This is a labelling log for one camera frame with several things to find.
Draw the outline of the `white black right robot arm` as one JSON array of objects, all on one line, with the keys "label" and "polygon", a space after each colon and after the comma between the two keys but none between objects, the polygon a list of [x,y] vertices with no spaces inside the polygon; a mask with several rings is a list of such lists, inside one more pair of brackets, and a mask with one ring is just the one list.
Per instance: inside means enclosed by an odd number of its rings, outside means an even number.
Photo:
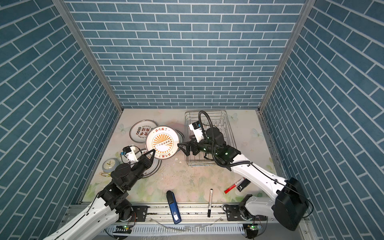
[{"label": "white black right robot arm", "polygon": [[214,162],[236,174],[241,175],[252,184],[258,186],[271,199],[266,207],[253,207],[252,198],[243,203],[246,211],[253,215],[268,216],[272,214],[286,229],[294,231],[310,207],[301,183],[290,178],[286,180],[274,175],[251,162],[241,151],[228,145],[223,134],[216,127],[205,132],[194,130],[195,137],[189,142],[179,143],[186,156],[194,156],[200,152],[212,155]]}]

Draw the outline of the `white plate red chinese characters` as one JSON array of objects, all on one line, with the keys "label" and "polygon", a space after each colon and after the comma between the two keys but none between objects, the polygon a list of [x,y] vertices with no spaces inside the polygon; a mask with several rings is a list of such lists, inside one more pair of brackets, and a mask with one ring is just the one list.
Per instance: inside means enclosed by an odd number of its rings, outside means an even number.
[{"label": "white plate red chinese characters", "polygon": [[130,129],[130,138],[135,143],[144,143],[148,133],[158,124],[151,120],[142,120],[134,124]]}]

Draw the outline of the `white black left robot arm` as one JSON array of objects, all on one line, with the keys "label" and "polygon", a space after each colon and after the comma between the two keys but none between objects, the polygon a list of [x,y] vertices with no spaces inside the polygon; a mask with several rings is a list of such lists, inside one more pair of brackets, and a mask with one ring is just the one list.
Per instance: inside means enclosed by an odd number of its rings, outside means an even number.
[{"label": "white black left robot arm", "polygon": [[111,172],[111,182],[97,193],[82,212],[55,231],[46,240],[92,240],[101,231],[117,222],[129,220],[132,204],[128,191],[141,179],[154,162],[156,150],[141,155],[134,163],[123,163]]}]

